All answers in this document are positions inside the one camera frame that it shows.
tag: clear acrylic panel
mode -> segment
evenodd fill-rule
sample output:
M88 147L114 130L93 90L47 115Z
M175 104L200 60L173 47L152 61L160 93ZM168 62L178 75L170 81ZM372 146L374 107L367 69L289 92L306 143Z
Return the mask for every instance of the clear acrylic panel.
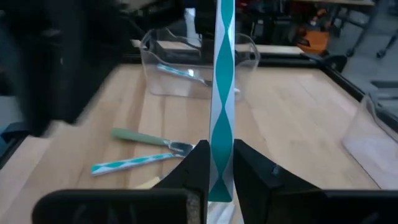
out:
M250 37L236 34L235 93L243 97L260 55ZM141 41L142 65L155 95L211 98L213 40L176 37L168 29L150 30Z
M367 94L343 138L345 148L382 189L398 188L398 119L383 102L397 92Z

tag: chair wheel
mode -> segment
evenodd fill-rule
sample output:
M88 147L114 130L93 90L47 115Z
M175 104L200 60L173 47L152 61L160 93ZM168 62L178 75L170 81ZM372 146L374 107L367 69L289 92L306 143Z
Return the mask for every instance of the chair wheel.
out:
M354 49L349 49L349 50L347 50L347 52L346 52L346 56L347 56L347 57L351 57L351 56L354 55L354 53L355 53L355 50L354 50Z
M385 50L379 50L376 54L377 58L384 58L384 56L386 55L386 51Z

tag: black fabric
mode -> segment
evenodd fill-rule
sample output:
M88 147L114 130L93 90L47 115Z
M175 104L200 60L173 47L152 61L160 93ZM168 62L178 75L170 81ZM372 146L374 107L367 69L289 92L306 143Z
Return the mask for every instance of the black fabric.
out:
M194 8L195 7L195 0L184 0L184 6L186 8Z
M0 64L31 134L53 119L74 123L130 44L118 8L109 0L6 2Z
M135 23L144 31L168 27L184 18L181 0L155 0L133 12Z
M195 31L204 39L214 39L216 29L216 1L195 0Z

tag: black chair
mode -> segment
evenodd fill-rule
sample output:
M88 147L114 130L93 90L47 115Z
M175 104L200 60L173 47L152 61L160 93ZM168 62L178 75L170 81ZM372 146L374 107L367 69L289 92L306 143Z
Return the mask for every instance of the black chair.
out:
M396 30L395 34L391 36L390 41L388 42L386 47L377 52L376 57L383 58L384 56L386 56L387 51L395 44L397 37L398 37L398 29Z
M398 16L398 0L390 1L388 13L392 16ZM395 44L397 38L398 38L398 29L391 36L390 40L388 41L388 44L383 49L377 52L376 57L383 58L384 56L386 56L387 51Z
M331 24L336 28L335 30L336 30L337 36L340 36L340 32L343 30L343 28L347 22L354 26L362 28L362 32L359 35L358 39L356 40L355 44L352 46L352 48L347 50L347 52L346 52L347 57L351 57L355 54L355 50L361 45L366 34L368 34L368 30L373 23L373 20L377 14L378 9L379 9L379 3L381 2L381 0L373 0L373 1L374 1L374 6L339 5L339 6L337 6L336 11L332 15ZM346 9L345 13L343 15L340 15L340 12L343 9ZM362 23L362 22L358 22L358 21L351 19L349 16L350 16L351 12L353 12L353 11L361 12L365 15L368 15L369 16L368 21L365 23ZM336 19L341 20L341 24L339 27L334 25Z

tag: orange object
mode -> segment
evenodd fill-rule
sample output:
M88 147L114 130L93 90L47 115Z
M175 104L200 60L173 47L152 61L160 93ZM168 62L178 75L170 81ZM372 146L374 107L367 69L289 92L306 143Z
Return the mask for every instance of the orange object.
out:
M329 42L330 18L324 9L318 10L308 24L297 31L297 46L304 52L324 54Z
M301 39L308 41L308 44L304 44L303 42L300 43L300 41L297 42L297 46L304 52L322 54L328 47L329 33L317 30L307 30Z

